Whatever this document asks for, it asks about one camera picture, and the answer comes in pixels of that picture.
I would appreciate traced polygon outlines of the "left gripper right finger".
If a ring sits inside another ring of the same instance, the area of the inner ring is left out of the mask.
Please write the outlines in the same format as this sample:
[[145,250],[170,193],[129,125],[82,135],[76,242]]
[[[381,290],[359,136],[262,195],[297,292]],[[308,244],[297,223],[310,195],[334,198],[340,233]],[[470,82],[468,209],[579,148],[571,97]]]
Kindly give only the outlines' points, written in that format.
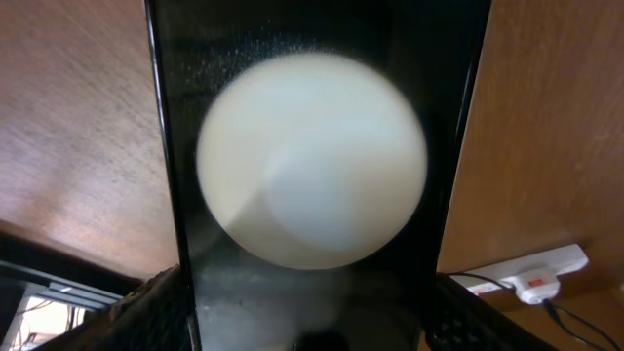
[[426,344],[436,351],[554,351],[446,274],[437,274],[423,305]]

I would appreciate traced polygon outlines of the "black smartphone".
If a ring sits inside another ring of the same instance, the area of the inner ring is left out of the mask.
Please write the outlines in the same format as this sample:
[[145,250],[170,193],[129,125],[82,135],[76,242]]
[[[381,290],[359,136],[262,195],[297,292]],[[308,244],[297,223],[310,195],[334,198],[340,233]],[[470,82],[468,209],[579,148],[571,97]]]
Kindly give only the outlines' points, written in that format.
[[149,1],[196,350],[413,350],[488,1]]

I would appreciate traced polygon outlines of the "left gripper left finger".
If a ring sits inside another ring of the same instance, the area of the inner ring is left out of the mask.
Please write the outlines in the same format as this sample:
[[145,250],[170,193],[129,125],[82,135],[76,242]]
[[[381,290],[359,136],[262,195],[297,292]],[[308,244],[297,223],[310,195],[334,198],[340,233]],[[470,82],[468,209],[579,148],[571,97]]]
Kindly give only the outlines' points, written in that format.
[[189,288],[175,265],[38,351],[191,350]]

